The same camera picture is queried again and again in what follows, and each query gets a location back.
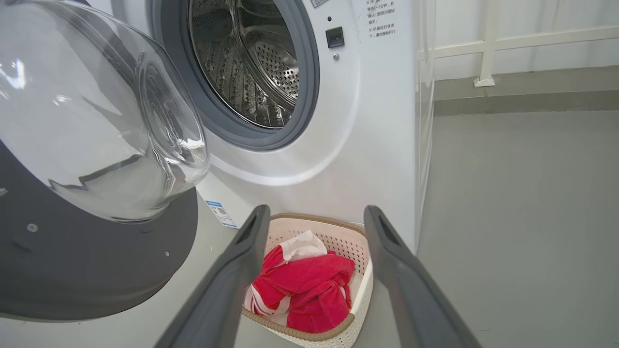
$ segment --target warning sticker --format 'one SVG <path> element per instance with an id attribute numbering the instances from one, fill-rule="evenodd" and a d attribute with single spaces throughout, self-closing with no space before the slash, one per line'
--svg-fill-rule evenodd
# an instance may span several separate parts
<path id="1" fill-rule="evenodd" d="M 215 214 L 217 220 L 219 220 L 222 225 L 238 228 L 234 221 L 232 221 L 232 219 L 230 218 L 230 215 L 228 215 L 226 210 L 223 208 L 221 203 L 206 201 L 206 204 L 209 205 L 210 210 L 213 212 L 213 214 Z"/>
<path id="2" fill-rule="evenodd" d="M 311 4 L 314 5 L 314 8 L 317 8 L 318 6 L 324 4 L 327 1 L 329 0 L 311 0 Z"/>
<path id="3" fill-rule="evenodd" d="M 366 0 L 366 21 L 369 38 L 381 38 L 396 33 L 396 1 Z"/>

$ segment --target wicker-pattern basket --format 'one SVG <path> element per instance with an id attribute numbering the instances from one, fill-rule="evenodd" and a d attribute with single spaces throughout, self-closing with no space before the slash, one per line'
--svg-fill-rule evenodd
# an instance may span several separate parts
<path id="1" fill-rule="evenodd" d="M 346 222 L 304 214 L 277 214 L 271 217 L 267 254 L 285 240 L 311 230 L 322 240 L 327 250 L 355 262 L 355 275 L 350 281 L 352 308 L 344 321 L 325 333 L 310 334 L 269 321 L 243 308 L 243 315 L 277 335 L 303 347 L 352 347 L 368 312 L 374 278 L 370 249 L 365 231 Z"/>

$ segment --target red towel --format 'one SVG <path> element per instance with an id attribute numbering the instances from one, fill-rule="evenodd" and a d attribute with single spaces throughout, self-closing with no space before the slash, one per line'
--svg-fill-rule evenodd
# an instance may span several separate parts
<path id="1" fill-rule="evenodd" d="M 339 325 L 350 312 L 348 283 L 355 263 L 333 251 L 289 263 L 282 255 L 278 245 L 265 256 L 260 276 L 250 289 L 254 291 L 251 310 L 269 315 L 287 307 L 287 326 L 306 333 L 321 333 Z M 288 296 L 289 305 L 285 303 Z"/>

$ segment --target red and white striped fabric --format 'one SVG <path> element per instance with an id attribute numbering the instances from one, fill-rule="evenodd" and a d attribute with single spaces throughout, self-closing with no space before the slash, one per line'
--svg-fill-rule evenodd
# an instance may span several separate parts
<path id="1" fill-rule="evenodd" d="M 289 328 L 328 331 L 350 311 L 355 263 L 332 251 L 311 231 L 279 243 L 264 257 L 260 276 L 249 287 L 245 308 L 261 316 L 281 316 Z"/>

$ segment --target concrete floor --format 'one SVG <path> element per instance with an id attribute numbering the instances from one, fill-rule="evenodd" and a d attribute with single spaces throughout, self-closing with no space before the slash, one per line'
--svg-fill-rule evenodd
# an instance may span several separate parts
<path id="1" fill-rule="evenodd" d="M 619 111 L 433 127 L 418 255 L 481 345 L 619 348 Z"/>

